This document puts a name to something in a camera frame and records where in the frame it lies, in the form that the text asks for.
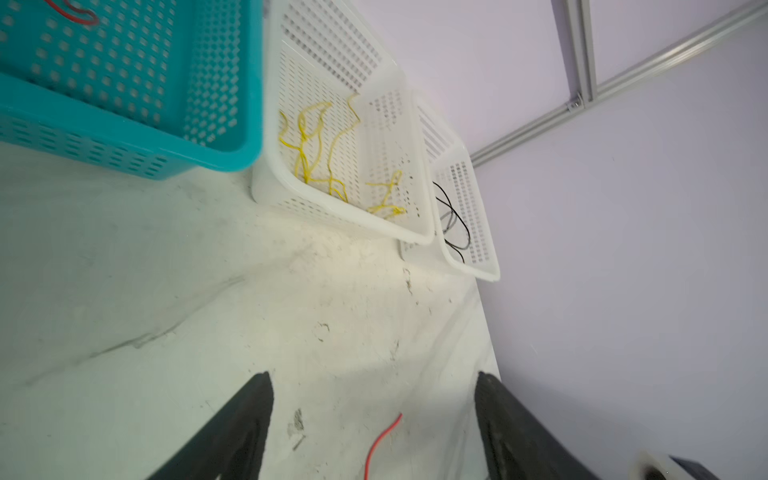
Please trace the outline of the middle white plastic basket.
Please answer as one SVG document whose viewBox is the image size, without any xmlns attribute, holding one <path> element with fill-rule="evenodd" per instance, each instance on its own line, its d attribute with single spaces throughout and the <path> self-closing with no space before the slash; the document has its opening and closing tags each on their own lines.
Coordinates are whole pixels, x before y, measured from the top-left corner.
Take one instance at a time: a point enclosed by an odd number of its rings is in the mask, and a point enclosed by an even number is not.
<svg viewBox="0 0 768 480">
<path fill-rule="evenodd" d="M 274 1 L 251 193 L 326 225 L 427 244 L 426 156 L 406 76 L 346 1 Z"/>
</svg>

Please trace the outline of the aluminium frame back bar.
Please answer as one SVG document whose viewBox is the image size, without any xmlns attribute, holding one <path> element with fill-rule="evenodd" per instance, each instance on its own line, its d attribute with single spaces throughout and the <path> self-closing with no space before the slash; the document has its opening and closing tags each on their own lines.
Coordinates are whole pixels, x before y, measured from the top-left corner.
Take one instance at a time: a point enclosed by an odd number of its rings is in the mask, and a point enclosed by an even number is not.
<svg viewBox="0 0 768 480">
<path fill-rule="evenodd" d="M 767 18 L 764 1 L 566 1 L 563 105 L 472 154 L 484 165 Z"/>
</svg>

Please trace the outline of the right white plastic basket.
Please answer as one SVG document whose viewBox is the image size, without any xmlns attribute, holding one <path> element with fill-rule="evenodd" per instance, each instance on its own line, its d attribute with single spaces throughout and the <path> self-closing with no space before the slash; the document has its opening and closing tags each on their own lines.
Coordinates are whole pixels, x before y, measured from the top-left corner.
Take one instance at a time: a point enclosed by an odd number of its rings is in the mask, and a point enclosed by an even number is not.
<svg viewBox="0 0 768 480">
<path fill-rule="evenodd" d="M 449 274 L 497 282 L 501 271 L 469 152 L 453 128 L 414 95 L 427 171 L 435 238 L 428 245 L 399 244 L 401 258 Z"/>
</svg>

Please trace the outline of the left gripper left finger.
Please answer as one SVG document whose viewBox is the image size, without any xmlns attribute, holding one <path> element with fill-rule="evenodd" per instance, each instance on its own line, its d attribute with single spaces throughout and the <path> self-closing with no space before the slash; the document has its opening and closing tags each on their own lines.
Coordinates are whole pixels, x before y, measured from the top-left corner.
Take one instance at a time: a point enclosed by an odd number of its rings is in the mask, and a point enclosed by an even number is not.
<svg viewBox="0 0 768 480">
<path fill-rule="evenodd" d="M 257 479 L 274 405 L 270 375 L 254 375 L 153 479 Z"/>
</svg>

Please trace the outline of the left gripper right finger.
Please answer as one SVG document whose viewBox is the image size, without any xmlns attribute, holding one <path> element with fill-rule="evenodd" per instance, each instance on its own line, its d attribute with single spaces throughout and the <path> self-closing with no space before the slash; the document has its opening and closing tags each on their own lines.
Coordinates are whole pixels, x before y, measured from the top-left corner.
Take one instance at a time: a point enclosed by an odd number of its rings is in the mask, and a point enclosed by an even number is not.
<svg viewBox="0 0 768 480">
<path fill-rule="evenodd" d="M 474 401 L 490 479 L 595 477 L 496 376 L 478 375 Z"/>
</svg>

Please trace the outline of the white plastic basket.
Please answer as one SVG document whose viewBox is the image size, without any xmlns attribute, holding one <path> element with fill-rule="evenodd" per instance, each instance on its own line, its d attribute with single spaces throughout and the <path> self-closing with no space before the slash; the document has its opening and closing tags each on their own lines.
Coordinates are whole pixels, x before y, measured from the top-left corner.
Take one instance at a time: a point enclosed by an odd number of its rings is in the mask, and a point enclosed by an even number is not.
<svg viewBox="0 0 768 480">
<path fill-rule="evenodd" d="M 426 156 L 406 76 L 346 1 L 274 1 L 251 193 L 326 225 L 427 244 Z"/>
<path fill-rule="evenodd" d="M 414 95 L 427 171 L 435 238 L 428 245 L 399 244 L 401 258 L 449 274 L 497 282 L 501 271 L 469 152 L 453 128 Z"/>
</svg>

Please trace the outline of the teal plastic basket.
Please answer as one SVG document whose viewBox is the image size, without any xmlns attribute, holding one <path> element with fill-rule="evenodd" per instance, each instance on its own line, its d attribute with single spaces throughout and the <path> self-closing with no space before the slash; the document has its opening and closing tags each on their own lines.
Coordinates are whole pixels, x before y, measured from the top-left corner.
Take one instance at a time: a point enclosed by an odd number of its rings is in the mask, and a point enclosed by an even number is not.
<svg viewBox="0 0 768 480">
<path fill-rule="evenodd" d="M 138 177 L 263 148 L 260 1 L 5 1 L 1 139 Z"/>
</svg>

